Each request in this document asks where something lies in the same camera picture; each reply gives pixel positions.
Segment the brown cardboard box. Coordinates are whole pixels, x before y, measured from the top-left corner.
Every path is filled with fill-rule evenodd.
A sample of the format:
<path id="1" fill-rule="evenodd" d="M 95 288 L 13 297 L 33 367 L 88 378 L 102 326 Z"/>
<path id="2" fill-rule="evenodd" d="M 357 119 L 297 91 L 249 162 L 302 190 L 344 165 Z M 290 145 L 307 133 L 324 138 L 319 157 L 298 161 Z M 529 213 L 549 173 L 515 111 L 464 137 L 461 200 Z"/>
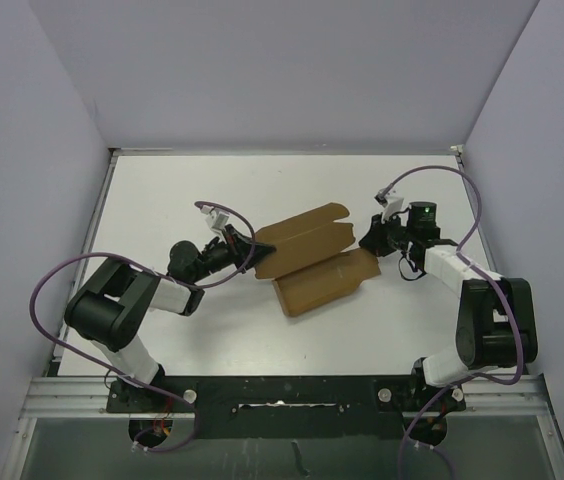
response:
<path id="1" fill-rule="evenodd" d="M 348 208 L 327 203 L 259 229 L 258 242 L 276 251 L 255 267 L 270 280 L 283 313 L 291 318 L 353 294 L 381 274 L 378 259 L 356 248 Z"/>

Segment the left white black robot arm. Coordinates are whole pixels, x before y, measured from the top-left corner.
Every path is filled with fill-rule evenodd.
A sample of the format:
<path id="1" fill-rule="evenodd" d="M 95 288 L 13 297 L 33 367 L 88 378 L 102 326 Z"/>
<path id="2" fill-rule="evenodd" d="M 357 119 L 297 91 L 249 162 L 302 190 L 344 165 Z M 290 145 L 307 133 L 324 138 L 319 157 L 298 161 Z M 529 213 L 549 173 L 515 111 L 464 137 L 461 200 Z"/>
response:
<path id="1" fill-rule="evenodd" d="M 167 276 L 141 271 L 128 260 L 108 258 L 69 301 L 65 323 L 95 345 L 130 386 L 131 401 L 144 411 L 165 398 L 164 368 L 150 355 L 138 332 L 151 309 L 188 317 L 205 290 L 200 282 L 230 266 L 244 273 L 276 252 L 233 226 L 224 227 L 202 250 L 183 240 L 169 252 Z"/>

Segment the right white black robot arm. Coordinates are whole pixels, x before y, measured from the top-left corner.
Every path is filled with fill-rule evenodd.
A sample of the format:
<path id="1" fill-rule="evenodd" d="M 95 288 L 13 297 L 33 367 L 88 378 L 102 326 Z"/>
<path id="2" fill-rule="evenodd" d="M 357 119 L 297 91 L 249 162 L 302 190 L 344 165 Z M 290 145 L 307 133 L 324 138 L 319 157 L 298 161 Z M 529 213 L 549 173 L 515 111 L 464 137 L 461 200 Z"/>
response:
<path id="1" fill-rule="evenodd" d="M 376 214 L 359 246 L 376 257 L 398 252 L 419 277 L 431 276 L 459 299 L 451 346 L 421 361 L 423 374 L 406 385 L 408 400 L 426 409 L 443 388 L 475 377 L 512 384 L 537 359 L 532 289 L 522 278 L 504 277 L 465 256 L 459 244 L 441 236 L 433 206 L 412 208 L 403 222 Z"/>

